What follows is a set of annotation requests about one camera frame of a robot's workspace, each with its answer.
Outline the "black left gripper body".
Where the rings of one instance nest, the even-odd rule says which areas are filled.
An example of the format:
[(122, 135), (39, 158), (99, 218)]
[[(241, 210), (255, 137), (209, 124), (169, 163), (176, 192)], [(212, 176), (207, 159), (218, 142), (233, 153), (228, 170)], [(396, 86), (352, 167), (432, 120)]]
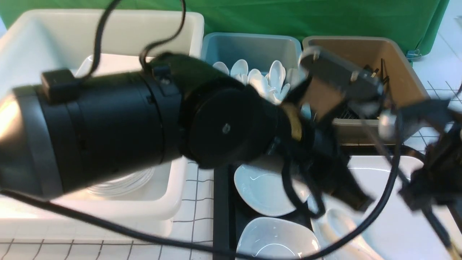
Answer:
[[(342, 151), (332, 124), (308, 119), (292, 103), (283, 102), (278, 109), (287, 119), (290, 132), (282, 135), (279, 130), (268, 153), (279, 155), (283, 160), (283, 188), (296, 211), (307, 218), (322, 217), (326, 212), (323, 194), (340, 199), (353, 210), (366, 211), (373, 198), (359, 187), (349, 170), (350, 157)], [(293, 178), (301, 179), (307, 185), (317, 211), (311, 211), (299, 198), (292, 184)]]

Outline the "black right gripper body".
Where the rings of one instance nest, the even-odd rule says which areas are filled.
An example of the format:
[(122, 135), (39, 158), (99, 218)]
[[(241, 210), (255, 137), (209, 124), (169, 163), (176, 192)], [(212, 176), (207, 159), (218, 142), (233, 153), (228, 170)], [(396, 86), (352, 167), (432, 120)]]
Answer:
[(451, 205), (462, 195), (461, 125), (454, 124), (437, 142), (427, 147), (422, 168), (411, 174), (399, 195), (411, 209)]

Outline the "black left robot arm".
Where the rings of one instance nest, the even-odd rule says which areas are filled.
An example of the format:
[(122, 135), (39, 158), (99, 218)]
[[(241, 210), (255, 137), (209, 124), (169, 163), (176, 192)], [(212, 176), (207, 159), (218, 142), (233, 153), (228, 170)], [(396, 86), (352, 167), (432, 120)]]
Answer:
[(202, 169), (253, 164), (305, 181), (356, 211), (373, 198), (348, 169), (334, 134), (275, 105), (249, 84), (187, 55), (165, 53), (139, 72), (84, 81), (69, 70), (1, 100), (1, 194), (48, 202), (186, 157)]

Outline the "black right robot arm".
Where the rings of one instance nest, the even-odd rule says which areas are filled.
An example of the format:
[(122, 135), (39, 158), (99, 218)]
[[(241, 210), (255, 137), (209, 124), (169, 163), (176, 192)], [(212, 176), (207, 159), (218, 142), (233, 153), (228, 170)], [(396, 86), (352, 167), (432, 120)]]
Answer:
[(364, 115), (367, 103), (390, 102), (391, 108), (380, 114), (377, 133), (370, 133), (376, 148), (384, 140), (398, 143), (403, 133), (399, 120), (405, 126), (426, 122), (439, 131), (439, 139), (427, 149), (424, 166), (399, 191), (409, 209), (422, 210), (430, 203), (449, 205), (461, 198), (461, 113), (449, 107), (451, 99), (427, 98), (397, 107), (384, 90), (383, 80), (318, 46), (301, 54), (299, 67), (308, 77), (289, 92), (286, 101), (300, 98), (300, 91), (306, 91), (312, 78), (317, 78), (339, 92), (340, 105), (348, 105), (358, 116)]

